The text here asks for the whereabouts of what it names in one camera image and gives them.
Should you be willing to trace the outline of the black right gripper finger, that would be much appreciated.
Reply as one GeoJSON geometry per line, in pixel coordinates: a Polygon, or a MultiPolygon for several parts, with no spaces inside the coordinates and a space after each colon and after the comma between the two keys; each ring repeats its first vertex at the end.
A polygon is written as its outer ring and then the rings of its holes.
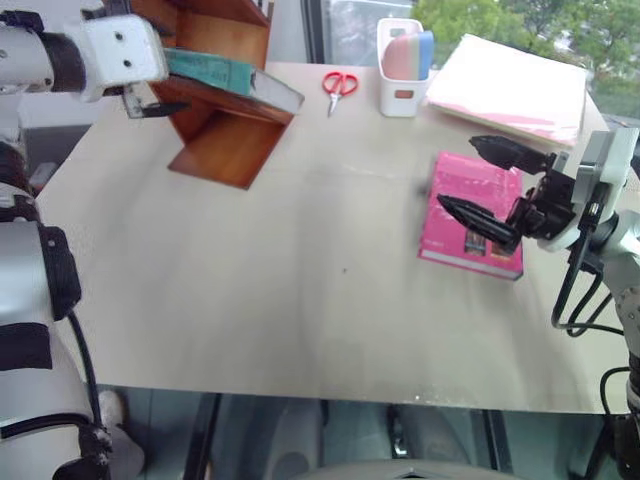
{"type": "Polygon", "coordinates": [[[469,200],[438,194],[437,200],[444,210],[465,228],[497,244],[503,250],[515,250],[521,234],[510,225],[499,221],[494,214],[469,200]]]}
{"type": "Polygon", "coordinates": [[[555,162],[553,153],[545,154],[503,136],[473,136],[469,143],[482,159],[503,170],[515,168],[536,175],[548,171],[555,162]]]}

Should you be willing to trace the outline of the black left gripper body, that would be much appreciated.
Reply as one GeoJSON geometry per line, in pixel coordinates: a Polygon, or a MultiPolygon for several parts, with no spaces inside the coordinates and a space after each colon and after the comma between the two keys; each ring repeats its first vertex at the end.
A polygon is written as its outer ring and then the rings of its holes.
{"type": "Polygon", "coordinates": [[[132,84],[122,87],[121,98],[125,111],[130,119],[150,118],[151,105],[144,105],[141,98],[137,96],[132,84]]]}

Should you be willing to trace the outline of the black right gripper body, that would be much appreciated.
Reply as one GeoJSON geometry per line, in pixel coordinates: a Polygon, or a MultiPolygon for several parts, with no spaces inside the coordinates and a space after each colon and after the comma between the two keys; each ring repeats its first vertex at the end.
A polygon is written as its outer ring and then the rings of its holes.
{"type": "Polygon", "coordinates": [[[575,180],[564,174],[568,154],[549,154],[544,176],[524,197],[517,198],[506,223],[521,236],[551,240],[574,218],[575,180]]]}

